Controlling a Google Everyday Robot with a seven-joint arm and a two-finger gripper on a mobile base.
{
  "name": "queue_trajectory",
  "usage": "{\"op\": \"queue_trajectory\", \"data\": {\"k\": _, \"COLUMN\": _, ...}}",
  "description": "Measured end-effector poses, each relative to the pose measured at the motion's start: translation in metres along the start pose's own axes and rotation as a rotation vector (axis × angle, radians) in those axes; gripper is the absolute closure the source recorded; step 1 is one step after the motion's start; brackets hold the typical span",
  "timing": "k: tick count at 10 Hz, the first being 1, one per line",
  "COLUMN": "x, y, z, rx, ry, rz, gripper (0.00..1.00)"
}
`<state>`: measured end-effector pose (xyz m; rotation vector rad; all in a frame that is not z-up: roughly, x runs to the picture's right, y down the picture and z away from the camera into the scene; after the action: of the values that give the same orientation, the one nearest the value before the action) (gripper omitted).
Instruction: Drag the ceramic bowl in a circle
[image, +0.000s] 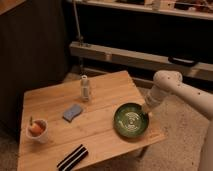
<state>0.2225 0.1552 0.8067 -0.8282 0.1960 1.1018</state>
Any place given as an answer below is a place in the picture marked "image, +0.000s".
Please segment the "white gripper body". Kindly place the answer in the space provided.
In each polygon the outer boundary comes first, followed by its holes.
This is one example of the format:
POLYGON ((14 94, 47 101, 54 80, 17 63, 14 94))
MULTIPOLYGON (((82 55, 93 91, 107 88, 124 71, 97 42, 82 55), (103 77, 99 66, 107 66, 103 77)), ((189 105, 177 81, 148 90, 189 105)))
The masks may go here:
POLYGON ((148 114, 154 108, 159 106, 166 97, 166 92, 161 90, 157 86, 153 86, 146 94, 144 100, 145 102, 142 104, 142 110, 148 114))

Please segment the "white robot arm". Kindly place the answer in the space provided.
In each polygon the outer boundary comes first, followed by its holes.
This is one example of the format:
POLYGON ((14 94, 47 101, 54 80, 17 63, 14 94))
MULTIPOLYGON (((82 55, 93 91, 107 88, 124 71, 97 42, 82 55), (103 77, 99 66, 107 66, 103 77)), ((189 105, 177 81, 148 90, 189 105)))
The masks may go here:
POLYGON ((213 94, 183 83, 178 71, 159 70, 153 76, 153 86, 145 96, 142 109, 151 112, 169 94, 178 96, 209 120, 198 171, 213 171, 213 94))

